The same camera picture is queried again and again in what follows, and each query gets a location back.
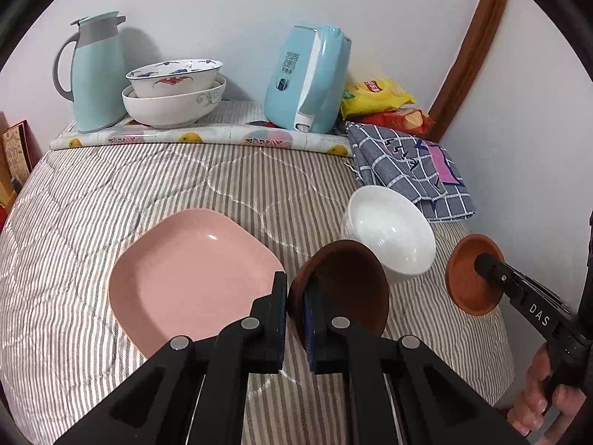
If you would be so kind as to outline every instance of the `pink plate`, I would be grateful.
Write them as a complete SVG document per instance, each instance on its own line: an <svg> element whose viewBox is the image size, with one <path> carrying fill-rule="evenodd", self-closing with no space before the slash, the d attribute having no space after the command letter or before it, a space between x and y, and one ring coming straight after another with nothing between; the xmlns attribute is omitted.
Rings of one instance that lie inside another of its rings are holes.
<svg viewBox="0 0 593 445"><path fill-rule="evenodd" d="M109 280L118 322L146 358L178 334L218 334L270 294L280 261L218 212L190 209L165 219L124 252Z"/></svg>

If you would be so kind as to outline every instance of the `mint green pitcher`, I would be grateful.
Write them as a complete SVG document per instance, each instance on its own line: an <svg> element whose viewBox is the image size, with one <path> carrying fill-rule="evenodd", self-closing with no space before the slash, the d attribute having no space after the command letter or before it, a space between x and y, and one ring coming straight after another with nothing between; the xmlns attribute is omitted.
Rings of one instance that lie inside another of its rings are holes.
<svg viewBox="0 0 593 445"><path fill-rule="evenodd" d="M74 102L76 127L95 132L115 125L126 115L122 90L128 86L117 26L126 21L111 11L72 22L78 31L68 38L53 61L53 84L58 93ZM70 90L57 78L57 64L67 44L76 42L70 67Z"/></svg>

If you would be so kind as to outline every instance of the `gray checkered cloth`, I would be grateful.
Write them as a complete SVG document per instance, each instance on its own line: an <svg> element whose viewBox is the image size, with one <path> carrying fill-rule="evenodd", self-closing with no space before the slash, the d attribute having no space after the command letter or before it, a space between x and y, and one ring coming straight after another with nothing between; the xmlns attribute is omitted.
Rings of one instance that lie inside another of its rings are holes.
<svg viewBox="0 0 593 445"><path fill-rule="evenodd" d="M410 199L429 221L476 213L455 164L440 145L397 130L348 123L354 172L362 185L384 185Z"/></svg>

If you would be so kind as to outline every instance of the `white wall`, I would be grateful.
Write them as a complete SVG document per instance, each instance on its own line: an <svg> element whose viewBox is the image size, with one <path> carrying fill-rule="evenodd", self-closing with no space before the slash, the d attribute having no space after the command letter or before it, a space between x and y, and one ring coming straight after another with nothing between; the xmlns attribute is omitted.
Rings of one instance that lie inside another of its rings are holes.
<svg viewBox="0 0 593 445"><path fill-rule="evenodd" d="M509 0L490 54L444 145L506 261L576 307L593 208L593 83L532 0ZM506 303L515 359L508 403L543 338Z"/></svg>
<svg viewBox="0 0 593 445"><path fill-rule="evenodd" d="M55 52L85 15L119 10L130 69L165 59L224 63L226 97L263 101L291 25L332 23L352 38L355 79L387 75L428 108L453 63L478 0L56 0L0 73L0 110L26 118L42 149L72 118L54 90ZM60 66L67 86L69 64Z"/></svg>

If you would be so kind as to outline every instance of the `blue electric kettle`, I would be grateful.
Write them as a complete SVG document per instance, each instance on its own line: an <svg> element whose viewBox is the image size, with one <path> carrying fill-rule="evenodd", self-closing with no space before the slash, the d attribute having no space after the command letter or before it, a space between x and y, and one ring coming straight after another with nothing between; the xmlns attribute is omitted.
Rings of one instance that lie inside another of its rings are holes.
<svg viewBox="0 0 593 445"><path fill-rule="evenodd" d="M128 86L117 26L126 21L118 11L81 18L78 31L62 45L53 61L53 84L74 102L76 127L94 132L115 125L126 115L122 90ZM57 78L57 63L67 44L76 42L67 92Z"/></svg>
<svg viewBox="0 0 593 445"><path fill-rule="evenodd" d="M334 26L293 27L266 92L266 118L284 129L329 132L340 109L350 47Z"/></svg>

